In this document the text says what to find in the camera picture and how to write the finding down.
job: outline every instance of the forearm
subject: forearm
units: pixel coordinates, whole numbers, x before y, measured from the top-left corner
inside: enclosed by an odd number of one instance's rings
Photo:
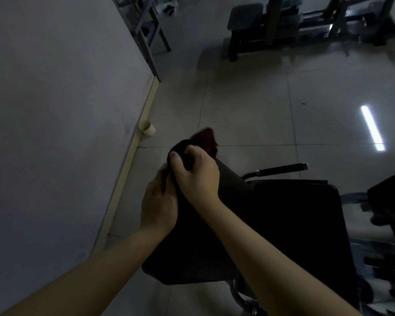
[[[2,315],[98,316],[164,236],[157,230],[139,230],[34,292]]]
[[[270,315],[360,315],[225,205],[198,209]]]

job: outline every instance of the white cup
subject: white cup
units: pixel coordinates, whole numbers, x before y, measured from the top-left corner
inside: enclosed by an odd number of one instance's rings
[[[139,123],[139,130],[146,136],[152,136],[155,133],[155,128],[149,121],[142,121]]]

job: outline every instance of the yellow baseboard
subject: yellow baseboard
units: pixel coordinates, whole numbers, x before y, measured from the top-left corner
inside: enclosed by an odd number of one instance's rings
[[[145,105],[142,110],[139,123],[141,121],[145,121],[148,119],[148,114],[149,111],[151,110],[151,106],[154,101],[155,94],[157,93],[159,84],[160,83],[158,79],[155,77],[152,82],[151,89],[149,90],[147,100],[145,101]],[[120,197],[123,192],[124,184],[126,183],[127,175],[129,174],[130,165],[132,165],[133,157],[135,156],[135,152],[138,147],[139,139],[141,135],[142,133],[137,128],[133,136],[132,143],[130,144],[129,149],[127,150],[126,158],[121,168],[120,175],[118,177],[116,186],[114,188],[113,195],[111,196],[111,200],[108,205],[107,212],[105,213],[104,221],[99,231],[98,238],[95,242],[95,247],[92,250],[92,255],[96,253],[100,253],[101,251],[103,251],[105,247],[105,243],[107,241],[107,235],[110,232],[111,224],[113,223],[113,219],[116,214],[118,203],[120,201]]]

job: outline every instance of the bare arm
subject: bare arm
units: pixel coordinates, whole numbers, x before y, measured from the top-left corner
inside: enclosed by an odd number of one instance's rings
[[[176,190],[169,175],[167,189],[163,191],[162,170],[145,192],[139,231],[76,266],[1,315],[101,315],[176,223]]]
[[[195,159],[192,171],[184,169],[177,154],[171,155],[181,191],[220,239],[269,315],[361,315],[219,200],[219,170],[204,150],[188,146],[187,153]]]

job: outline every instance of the wall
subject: wall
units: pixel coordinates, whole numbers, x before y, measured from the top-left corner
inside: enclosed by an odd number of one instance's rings
[[[0,311],[88,257],[152,78],[111,0],[0,0]]]

